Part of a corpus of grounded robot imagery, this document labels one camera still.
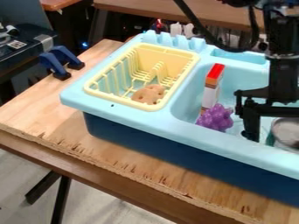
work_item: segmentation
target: red lid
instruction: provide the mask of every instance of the red lid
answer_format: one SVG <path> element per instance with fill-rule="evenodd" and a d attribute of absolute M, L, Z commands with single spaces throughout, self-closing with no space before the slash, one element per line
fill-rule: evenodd
<path fill-rule="evenodd" d="M 208 78 L 218 79 L 222 74 L 223 70 L 225 69 L 225 65 L 216 63 L 210 73 L 207 75 Z"/>

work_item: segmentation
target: light blue sink basin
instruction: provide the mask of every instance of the light blue sink basin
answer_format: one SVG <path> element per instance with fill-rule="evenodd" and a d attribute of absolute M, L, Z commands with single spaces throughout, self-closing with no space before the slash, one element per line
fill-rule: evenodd
<path fill-rule="evenodd" d="M 201 61 L 192 69 L 165 107 L 155 112 L 147 112 L 97 98 L 83 91 L 83 86 L 88 79 L 120 53 L 138 42 L 195 51 L 201 57 Z M 188 41 L 183 36 L 171 38 L 167 33 L 156 35 L 153 31 L 148 31 L 136 36 L 112 53 L 64 90 L 60 98 L 63 104 L 94 117 L 100 117 L 134 130 L 144 131 L 163 139 L 188 145 L 199 151 L 208 151 L 289 178 L 299 179 L 299 154 L 265 145 L 265 139 L 274 118 L 261 119 L 261 143 L 248 141 L 240 135 L 243 130 L 243 123 L 236 115 L 233 115 L 234 126 L 227 133 L 194 124 L 202 100 L 205 76 L 214 63 L 226 66 L 219 96 L 219 102 L 225 107 L 234 108 L 234 91 L 262 88 L 268 84 L 269 64 L 262 54 L 223 52 L 215 46 L 207 45 L 200 38 L 193 38 Z M 88 128 L 94 134 L 93 130 L 96 127 Z M 193 157 L 193 155 L 188 154 L 188 151 L 185 151 L 184 154 L 186 161 L 188 161 L 189 156 Z"/>

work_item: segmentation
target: brown toy food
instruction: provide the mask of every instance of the brown toy food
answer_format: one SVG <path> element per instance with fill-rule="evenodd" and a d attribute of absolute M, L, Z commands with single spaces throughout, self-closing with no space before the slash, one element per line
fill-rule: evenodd
<path fill-rule="evenodd" d="M 157 104 L 158 99 L 162 99 L 164 97 L 165 88 L 157 85 L 152 84 L 148 85 L 147 87 L 143 87 L 136 91 L 132 95 L 132 101 L 135 102 L 146 102 L 149 105 Z"/>

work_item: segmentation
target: background table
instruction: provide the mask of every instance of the background table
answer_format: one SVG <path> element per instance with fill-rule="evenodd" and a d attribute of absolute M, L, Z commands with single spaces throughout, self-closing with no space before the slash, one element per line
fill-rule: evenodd
<path fill-rule="evenodd" d="M 40 0 L 46 11 L 58 11 L 80 1 L 81 0 Z"/>
<path fill-rule="evenodd" d="M 217 0 L 185 0 L 195 15 L 206 25 L 249 31 L 248 12 Z M 172 0 L 94 0 L 94 7 L 151 18 L 188 22 L 184 13 Z M 262 13 L 256 11 L 257 22 L 263 28 Z"/>
<path fill-rule="evenodd" d="M 81 112 L 63 106 L 59 93 L 121 45 L 101 41 L 80 56 L 87 66 L 69 70 L 71 79 L 48 76 L 2 106 L 0 148 L 178 223 L 297 224 L 296 207 L 87 133 Z"/>

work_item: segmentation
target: blue clamp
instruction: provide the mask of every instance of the blue clamp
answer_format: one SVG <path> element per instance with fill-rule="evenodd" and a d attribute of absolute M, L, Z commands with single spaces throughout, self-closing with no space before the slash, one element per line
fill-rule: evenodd
<path fill-rule="evenodd" d="M 67 80 L 72 77 L 65 68 L 60 64 L 55 55 L 51 52 L 43 52 L 39 55 L 39 62 L 44 67 L 54 71 L 53 76 L 61 81 Z"/>
<path fill-rule="evenodd" d="M 80 70 L 82 67 L 85 66 L 84 62 L 80 61 L 76 56 L 73 55 L 72 52 L 70 52 L 63 45 L 54 46 L 50 50 L 50 53 L 53 53 L 59 61 L 67 61 L 67 67 L 69 68 Z"/>

